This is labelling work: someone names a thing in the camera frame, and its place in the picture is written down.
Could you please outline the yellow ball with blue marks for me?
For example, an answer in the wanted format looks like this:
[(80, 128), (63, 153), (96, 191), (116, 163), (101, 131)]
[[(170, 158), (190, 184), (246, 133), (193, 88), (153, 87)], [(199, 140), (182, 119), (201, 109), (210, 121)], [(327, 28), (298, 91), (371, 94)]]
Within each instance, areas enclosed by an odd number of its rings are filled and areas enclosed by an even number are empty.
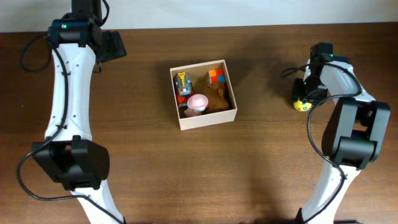
[(294, 108), (297, 111), (308, 111), (312, 107), (311, 103), (304, 103), (303, 101), (298, 98), (297, 100), (294, 101)]

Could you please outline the red grey toy truck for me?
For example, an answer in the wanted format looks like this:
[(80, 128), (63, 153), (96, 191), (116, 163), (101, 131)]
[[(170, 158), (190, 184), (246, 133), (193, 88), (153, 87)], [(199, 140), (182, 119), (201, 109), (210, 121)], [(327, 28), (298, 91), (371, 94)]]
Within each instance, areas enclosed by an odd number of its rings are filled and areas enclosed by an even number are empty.
[(188, 99), (193, 95), (193, 86), (188, 73), (178, 72), (174, 77), (174, 85), (177, 105), (187, 106)]

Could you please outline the brown plush toy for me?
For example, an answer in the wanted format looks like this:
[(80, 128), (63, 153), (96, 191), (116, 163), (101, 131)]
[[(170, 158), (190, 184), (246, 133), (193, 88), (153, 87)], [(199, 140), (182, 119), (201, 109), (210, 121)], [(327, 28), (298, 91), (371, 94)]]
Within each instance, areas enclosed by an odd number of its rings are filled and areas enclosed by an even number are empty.
[(225, 83), (206, 84), (203, 93), (208, 98), (207, 110), (209, 113), (225, 111), (229, 109), (229, 102), (225, 95), (227, 86)]

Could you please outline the colourful puzzle cube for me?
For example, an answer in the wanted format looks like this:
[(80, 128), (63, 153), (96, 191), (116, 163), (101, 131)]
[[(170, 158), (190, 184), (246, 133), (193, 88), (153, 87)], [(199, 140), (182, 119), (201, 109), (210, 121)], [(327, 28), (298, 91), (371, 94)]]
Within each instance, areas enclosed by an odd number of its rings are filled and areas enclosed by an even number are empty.
[(208, 79), (210, 84), (226, 82), (223, 69), (209, 70)]

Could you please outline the pink white duck toy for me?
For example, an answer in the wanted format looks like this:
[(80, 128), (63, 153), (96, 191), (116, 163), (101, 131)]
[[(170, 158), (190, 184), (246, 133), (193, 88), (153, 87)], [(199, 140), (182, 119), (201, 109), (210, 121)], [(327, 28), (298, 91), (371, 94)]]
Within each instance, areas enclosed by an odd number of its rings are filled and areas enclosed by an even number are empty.
[(200, 116), (208, 107), (208, 98), (202, 94), (195, 94), (187, 101), (186, 117)]

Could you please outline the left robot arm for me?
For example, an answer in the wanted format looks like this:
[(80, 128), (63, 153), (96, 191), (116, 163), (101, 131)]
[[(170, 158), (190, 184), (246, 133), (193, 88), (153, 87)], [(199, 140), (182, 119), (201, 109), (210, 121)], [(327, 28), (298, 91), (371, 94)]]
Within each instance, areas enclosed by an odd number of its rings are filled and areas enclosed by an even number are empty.
[(117, 31), (103, 31), (106, 1), (72, 1), (71, 12), (42, 35), (52, 53), (55, 80), (45, 139), (28, 154), (77, 199), (91, 223), (125, 223), (108, 187), (108, 150), (92, 140), (90, 82), (95, 65), (126, 56)]

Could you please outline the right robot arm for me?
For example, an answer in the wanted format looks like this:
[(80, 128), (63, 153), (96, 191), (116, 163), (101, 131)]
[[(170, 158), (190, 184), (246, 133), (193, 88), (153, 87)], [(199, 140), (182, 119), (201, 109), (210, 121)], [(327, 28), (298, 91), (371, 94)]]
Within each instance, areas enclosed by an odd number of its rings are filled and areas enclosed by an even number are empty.
[(375, 100), (354, 75), (351, 62), (335, 55), (332, 44), (319, 42), (308, 62), (299, 68), (292, 90), (294, 108), (308, 112), (329, 100), (335, 107), (315, 152), (324, 160), (320, 178), (296, 223), (333, 223), (352, 181), (381, 151), (391, 114), (387, 103)]

